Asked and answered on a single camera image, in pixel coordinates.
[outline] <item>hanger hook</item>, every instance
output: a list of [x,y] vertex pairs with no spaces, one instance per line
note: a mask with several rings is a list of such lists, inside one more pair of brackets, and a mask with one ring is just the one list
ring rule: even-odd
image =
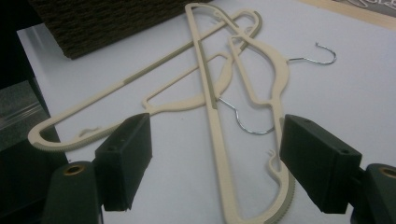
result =
[[329,48],[327,48],[327,47],[325,47],[323,45],[320,45],[318,42],[315,43],[315,46],[318,47],[318,48],[321,48],[321,49],[328,50],[333,56],[332,61],[326,62],[326,63],[321,63],[321,62],[318,62],[318,61],[315,61],[315,60],[312,60],[312,59],[307,59],[307,58],[293,58],[293,59],[288,59],[288,62],[306,60],[306,61],[309,61],[311,63],[318,63],[318,64],[323,64],[323,65],[328,65],[328,64],[335,63],[335,61],[337,60],[337,54],[332,49],[329,49]]
[[239,119],[238,110],[237,110],[233,105],[231,105],[230,103],[228,103],[228,102],[226,102],[225,100],[223,100],[221,97],[219,98],[219,100],[220,100],[222,103],[224,103],[225,105],[227,105],[228,107],[230,107],[230,108],[235,112],[236,121],[238,122],[239,127],[240,127],[242,130],[244,130],[245,132],[247,132],[247,133],[252,133],[252,134],[256,134],[256,135],[263,135],[263,134],[270,133],[270,132],[272,132],[272,131],[274,130],[274,127],[268,129],[268,130],[265,131],[265,132],[255,132],[255,131],[249,130],[248,128],[245,127],[245,125],[242,124],[241,120]]

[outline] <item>beige hanger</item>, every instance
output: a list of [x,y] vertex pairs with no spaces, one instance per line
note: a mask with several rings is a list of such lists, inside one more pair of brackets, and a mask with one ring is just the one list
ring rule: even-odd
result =
[[[269,168],[273,175],[275,176],[278,184],[279,184],[279,192],[276,196],[276,199],[271,204],[270,208],[258,215],[257,217],[251,219],[242,219],[239,215],[238,203],[235,197],[235,189],[233,186],[233,176],[231,174],[230,164],[228,162],[227,152],[224,146],[224,140],[221,130],[221,124],[219,120],[219,112],[217,110],[216,105],[216,96],[214,87],[211,83],[210,71],[208,70],[205,52],[202,46],[203,37],[200,36],[198,29],[196,27],[196,23],[193,17],[192,9],[195,7],[206,7],[215,11],[215,14],[224,20],[236,33],[237,36],[230,37],[230,45],[233,51],[233,57],[237,62],[238,67],[241,69],[243,66],[241,65],[241,61],[238,57],[238,53],[236,48],[233,45],[233,38],[240,38],[250,46],[255,47],[260,50],[262,53],[267,55],[270,61],[273,63],[274,68],[276,70],[276,81],[272,90],[272,99],[268,102],[261,102],[254,95],[251,85],[248,82],[248,77],[244,70],[240,70],[242,78],[244,79],[244,83],[247,86],[247,90],[249,93],[249,97],[253,102],[257,104],[268,104],[272,107],[273,110],[273,119],[276,130],[276,141],[277,148],[280,146],[280,139],[282,136],[281,132],[281,121],[280,119],[283,117],[282,106],[280,102],[280,94],[285,88],[288,79],[289,79],[289,68],[287,65],[287,60],[281,56],[278,51],[273,49],[272,47],[254,40],[247,36],[238,25],[233,22],[227,14],[222,11],[222,9],[211,6],[209,4],[188,4],[186,5],[186,14],[188,17],[189,25],[191,28],[191,34],[193,43],[196,50],[196,56],[198,59],[198,64],[201,72],[201,80],[204,88],[205,94],[205,102],[206,102],[206,112],[209,119],[210,132],[212,136],[212,144],[215,153],[216,166],[218,172],[219,179],[219,190],[221,195],[221,203],[223,208],[223,213],[227,223],[275,223],[278,222],[283,215],[288,210],[290,203],[293,197],[295,180],[287,169],[286,165],[279,159],[278,150],[272,151],[273,156],[269,161]],[[277,160],[279,163],[280,169],[277,170],[273,162]]]
[[[254,25],[252,27],[252,29],[250,29],[250,35],[255,35],[258,33],[259,29],[262,26],[262,18],[260,17],[259,14],[257,14],[255,11],[249,10],[249,9],[242,9],[237,11],[233,16],[233,20],[236,18],[239,18],[241,16],[245,16],[245,15],[249,15],[250,17],[252,17],[254,19]],[[208,37],[209,35],[215,33],[218,29],[220,29],[221,27],[225,26],[226,23],[224,21],[220,21],[218,24],[216,24],[212,29],[210,29],[209,31],[205,32],[203,34],[203,37]],[[42,150],[46,150],[46,151],[69,151],[69,150],[73,150],[76,148],[80,148],[80,147],[84,147],[86,145],[88,145],[91,142],[94,142],[102,137],[108,136],[110,135],[121,123],[115,123],[112,125],[109,125],[105,128],[95,128],[95,129],[84,129],[83,131],[81,131],[80,134],[78,134],[75,138],[66,141],[66,142],[60,142],[60,143],[56,143],[56,142],[50,142],[47,141],[45,139],[43,139],[43,137],[41,136],[41,132],[45,129],[48,129],[49,127],[61,122],[64,119],[67,119],[71,116],[73,116],[74,114],[76,114],[78,111],[88,107],[89,105],[94,104],[95,102],[101,100],[102,98],[108,96],[109,94],[111,94],[112,92],[128,85],[129,83],[137,80],[138,78],[142,77],[143,75],[145,75],[146,73],[152,71],[153,69],[159,67],[160,65],[162,65],[163,63],[168,62],[169,60],[171,60],[172,58],[176,57],[177,55],[179,55],[180,53],[184,52],[185,50],[189,49],[190,47],[193,46],[192,41],[182,45],[181,47],[179,47],[178,49],[174,50],[173,52],[171,52],[170,54],[162,57],[160,60],[158,60],[155,63],[150,64],[149,66],[147,66],[146,68],[140,70],[139,72],[125,78],[124,80],[115,83],[114,85],[106,88],[103,91],[100,91],[98,93],[96,93],[94,96],[86,99],[85,101],[81,102],[78,105],[75,105],[67,110],[65,110],[63,113],[53,116],[49,119],[44,120],[43,122],[37,124],[28,134],[28,139],[29,142],[36,148],[38,149],[42,149]],[[228,68],[228,66],[230,66],[230,62],[229,60],[227,60],[227,67],[225,69],[223,69],[222,75],[220,76],[219,82],[222,82],[223,80],[227,80],[228,78],[224,77],[224,76],[231,76],[231,69]],[[222,83],[221,85],[219,84],[219,88],[226,88],[228,85],[224,83]],[[204,97],[202,96],[195,96],[191,99],[191,102],[189,102],[190,99],[187,99],[185,101],[181,101],[178,102],[178,104],[172,104],[172,105],[164,105],[159,109],[153,110],[152,106],[149,106],[149,104],[145,104],[144,105],[147,107],[147,110],[149,110],[149,112],[152,113],[159,113],[159,112],[163,112],[163,111],[179,111],[179,110],[186,110],[186,109],[192,109],[195,108],[197,106],[200,106],[204,103]]]

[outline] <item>basket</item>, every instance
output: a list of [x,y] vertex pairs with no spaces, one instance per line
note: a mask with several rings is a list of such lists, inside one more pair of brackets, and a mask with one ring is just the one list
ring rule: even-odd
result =
[[184,12],[186,0],[29,0],[64,56],[76,59]]

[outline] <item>white table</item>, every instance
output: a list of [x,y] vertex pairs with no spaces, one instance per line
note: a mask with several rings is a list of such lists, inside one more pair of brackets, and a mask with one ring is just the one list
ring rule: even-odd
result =
[[[363,154],[361,167],[379,162],[396,165],[396,32],[347,16],[291,0],[213,2],[229,14],[254,8],[263,18],[256,37],[286,58],[309,57],[327,61],[331,54],[315,42],[332,48],[338,60],[330,66],[290,63],[290,81],[282,95],[284,112],[312,119]],[[200,17],[203,30],[214,19]],[[207,55],[228,50],[227,32],[204,42]],[[130,36],[74,61],[65,58],[44,25],[19,31],[51,115],[76,105],[105,87],[128,77],[191,39],[185,15]],[[268,94],[269,63],[247,50],[242,55],[257,94]],[[195,64],[193,49],[170,63],[108,96],[56,126],[61,140],[84,128],[106,126],[144,111],[140,102],[172,77]],[[214,62],[219,70],[221,61]],[[154,98],[154,104],[175,101],[201,91],[196,72],[172,90]],[[223,97],[240,110],[242,121],[254,130],[271,127],[270,113],[251,106],[234,69]],[[226,145],[233,168],[242,217],[254,217],[276,196],[277,184],[265,166],[274,149],[274,137],[244,133],[233,111],[218,103]],[[153,158],[131,211],[104,212],[105,223],[223,223],[211,148],[203,107],[162,113],[151,118]],[[91,161],[103,142],[67,153],[69,161]],[[280,223],[348,223],[348,214],[320,213],[300,185]]]

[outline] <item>wicker basket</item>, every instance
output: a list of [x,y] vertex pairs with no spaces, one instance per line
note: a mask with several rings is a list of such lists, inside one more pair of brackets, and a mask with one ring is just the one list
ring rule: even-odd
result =
[[184,12],[187,0],[29,0],[75,59]]

